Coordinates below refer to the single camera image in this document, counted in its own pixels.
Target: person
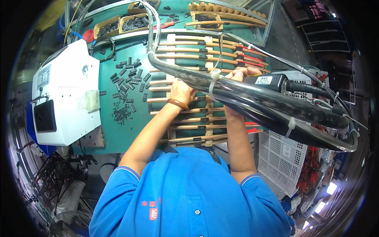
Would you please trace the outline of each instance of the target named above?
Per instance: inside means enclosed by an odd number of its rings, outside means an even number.
[[[227,75],[261,74],[242,68]],[[175,80],[171,98],[196,93]],[[155,150],[182,108],[167,103],[144,127],[111,174],[89,224],[97,236],[290,236],[279,201],[257,175],[242,115],[225,107],[230,170],[214,152]]]

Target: floor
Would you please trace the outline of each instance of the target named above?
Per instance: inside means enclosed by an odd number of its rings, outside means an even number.
[[[297,29],[294,23],[288,18],[285,10],[280,4],[277,4],[275,9],[266,49],[276,56],[285,58],[299,65],[316,66],[313,55],[307,52],[305,48],[305,41],[300,34],[300,30]],[[272,71],[292,70],[288,66],[274,59],[271,59],[271,68]],[[216,148],[216,151],[225,161],[229,162],[227,153],[219,148]],[[105,182],[101,179],[99,173],[102,165],[105,163],[117,163],[118,159],[115,157],[118,155],[122,156],[122,154],[111,155],[94,155],[95,159],[98,161],[98,165],[92,164],[89,166],[89,177],[86,186],[83,189],[83,196],[89,198],[88,201],[93,207],[96,205],[96,202],[105,187]],[[262,175],[262,177],[278,199],[282,199],[285,196],[285,193],[276,184],[264,175]]]

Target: wooden bracelet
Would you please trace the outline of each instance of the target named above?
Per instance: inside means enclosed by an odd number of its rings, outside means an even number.
[[[184,110],[189,110],[188,105],[186,105],[185,103],[180,102],[178,100],[175,100],[173,98],[168,99],[167,103],[171,103],[173,105],[176,105],[176,106],[178,106],[178,107],[180,107],[180,108],[182,108]]]

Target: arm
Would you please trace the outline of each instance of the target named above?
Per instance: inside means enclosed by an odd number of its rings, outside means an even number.
[[[195,93],[196,91],[193,91],[186,83],[177,79],[172,84],[171,98],[187,105],[192,101]],[[181,110],[182,108],[167,103],[139,133],[132,145],[122,156],[119,166],[127,166],[141,176],[158,142]]]
[[[243,75],[261,74],[258,69],[242,68],[234,70],[226,77],[242,81]],[[242,115],[225,106],[226,128],[228,132],[228,153],[230,174],[238,182],[250,174],[256,174],[253,151],[246,133],[245,121]]]

